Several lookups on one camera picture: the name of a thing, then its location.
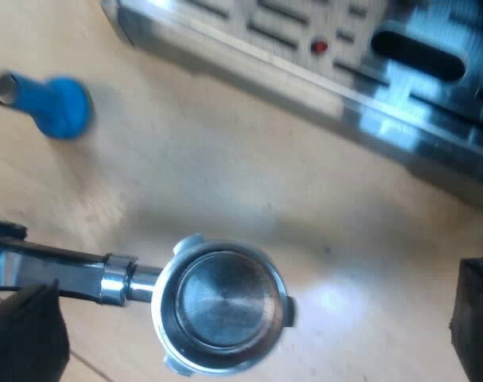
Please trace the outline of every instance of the red light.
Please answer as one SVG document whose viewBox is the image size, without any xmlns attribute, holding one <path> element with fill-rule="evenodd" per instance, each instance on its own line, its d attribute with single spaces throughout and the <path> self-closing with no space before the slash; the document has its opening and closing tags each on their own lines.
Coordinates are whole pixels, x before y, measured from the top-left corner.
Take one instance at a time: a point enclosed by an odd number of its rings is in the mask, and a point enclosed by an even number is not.
<svg viewBox="0 0 483 382">
<path fill-rule="evenodd" d="M 316 54 L 318 56 L 322 55 L 328 50 L 328 43 L 323 40 L 314 41 L 312 43 L 312 46 L 310 47 L 310 50 L 313 54 Z"/>
</svg>

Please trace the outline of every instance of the blue tamper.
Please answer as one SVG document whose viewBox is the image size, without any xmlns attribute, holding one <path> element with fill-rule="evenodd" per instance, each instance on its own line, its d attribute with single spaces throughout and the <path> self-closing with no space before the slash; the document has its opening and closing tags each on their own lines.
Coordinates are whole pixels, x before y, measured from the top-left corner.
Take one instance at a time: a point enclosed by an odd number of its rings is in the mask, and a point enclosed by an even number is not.
<svg viewBox="0 0 483 382">
<path fill-rule="evenodd" d="M 31 115 L 43 134 L 58 139 L 81 135 L 92 113 L 86 89 L 67 76 L 39 83 L 17 73 L 3 72 L 0 105 Z"/>
</svg>

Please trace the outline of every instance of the stainless steel surface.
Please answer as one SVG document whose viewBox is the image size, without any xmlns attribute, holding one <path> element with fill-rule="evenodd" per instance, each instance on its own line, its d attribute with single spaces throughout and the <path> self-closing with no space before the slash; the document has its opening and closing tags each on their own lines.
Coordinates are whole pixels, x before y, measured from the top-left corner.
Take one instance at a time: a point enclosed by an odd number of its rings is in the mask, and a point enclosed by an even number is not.
<svg viewBox="0 0 483 382">
<path fill-rule="evenodd" d="M 483 207 L 483 0 L 102 4 L 131 44 L 328 125 Z M 327 49 L 313 52 L 315 41 Z"/>
<path fill-rule="evenodd" d="M 153 293 L 154 327 L 175 372 L 230 375 L 260 361 L 294 313 L 279 273 L 261 251 L 183 239 Z"/>
<path fill-rule="evenodd" d="M 140 302 L 151 302 L 154 285 L 161 271 L 161 268 L 135 265 L 127 290 L 127 298 Z"/>
<path fill-rule="evenodd" d="M 103 304 L 124 305 L 128 275 L 133 272 L 137 259 L 130 256 L 109 255 L 103 267 L 99 301 Z"/>
<path fill-rule="evenodd" d="M 17 98 L 17 81 L 9 73 L 0 75 L 0 103 L 3 105 L 12 104 Z"/>
<path fill-rule="evenodd" d="M 161 268 L 137 265 L 135 257 L 98 256 L 24 241 L 25 228 L 0 222 L 0 290 L 59 281 L 63 296 L 124 305 L 150 302 Z"/>
</svg>

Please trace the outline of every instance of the wooden table surface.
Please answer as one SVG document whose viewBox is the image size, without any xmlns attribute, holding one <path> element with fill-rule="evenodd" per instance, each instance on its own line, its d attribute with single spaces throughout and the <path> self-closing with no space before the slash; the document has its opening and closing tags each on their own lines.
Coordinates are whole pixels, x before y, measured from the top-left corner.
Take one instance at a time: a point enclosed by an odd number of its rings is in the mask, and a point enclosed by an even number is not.
<svg viewBox="0 0 483 382">
<path fill-rule="evenodd" d="M 253 243 L 297 325 L 231 381 L 466 381 L 450 344 L 458 261 L 483 213 L 363 147 L 122 44 L 96 0 L 0 2 L 0 69 L 80 78 L 95 105 L 74 142 L 0 107 L 0 219 L 31 241 L 163 266 L 183 236 Z M 148 304 L 60 300 L 63 380 L 177 381 Z M 210 380 L 194 376 L 194 381 Z"/>
</svg>

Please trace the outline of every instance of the metal filter basket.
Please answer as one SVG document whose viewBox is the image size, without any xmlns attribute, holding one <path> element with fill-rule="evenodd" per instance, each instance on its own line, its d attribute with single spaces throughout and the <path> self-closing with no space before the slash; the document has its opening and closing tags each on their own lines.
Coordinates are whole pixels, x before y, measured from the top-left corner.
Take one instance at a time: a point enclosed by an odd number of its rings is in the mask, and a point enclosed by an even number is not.
<svg viewBox="0 0 483 382">
<path fill-rule="evenodd" d="M 174 371 L 229 375 L 260 361 L 294 304 L 275 266 L 256 249 L 190 236 L 158 277 L 154 328 Z"/>
</svg>

